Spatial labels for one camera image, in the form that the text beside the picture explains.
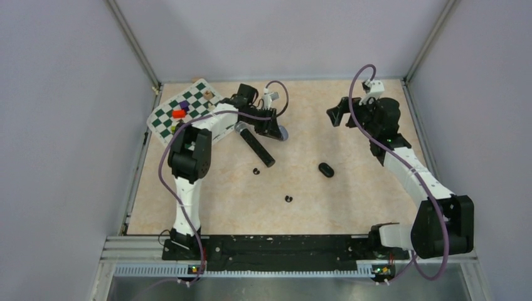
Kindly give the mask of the lavender earbud charging case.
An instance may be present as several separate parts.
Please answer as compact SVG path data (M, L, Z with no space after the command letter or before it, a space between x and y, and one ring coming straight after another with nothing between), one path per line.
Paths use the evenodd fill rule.
M286 141L289 138L289 134L287 129L284 126L279 126L279 131L281 133L282 139L281 141Z

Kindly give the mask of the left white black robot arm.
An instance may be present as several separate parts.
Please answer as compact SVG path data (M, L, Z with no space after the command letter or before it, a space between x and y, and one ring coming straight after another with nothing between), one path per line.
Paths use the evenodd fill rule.
M201 251L200 192L203 178L210 170L213 145L234 130L266 167L273 166L275 159L256 135L287 140L287 131L277 122L280 113L272 107L277 99L279 94L271 92L268 86L260 93L242 83L237 93L220 100L207 115L180 123L176 128L163 156L176 185L172 194L177 210L169 242L186 259L196 258Z

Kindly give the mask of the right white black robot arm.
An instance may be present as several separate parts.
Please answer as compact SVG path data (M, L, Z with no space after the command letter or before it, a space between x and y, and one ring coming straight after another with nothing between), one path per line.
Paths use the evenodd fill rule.
M400 105L392 98L343 97L326 111L333 126L344 115L347 127L363 129L370 136L370 151L388 169L418 208L413 224L385 223L371 227L368 251L385 258L393 248L414 251L420 258L469 253L474 248L474 203L442 185L420 162L411 144L399 132Z

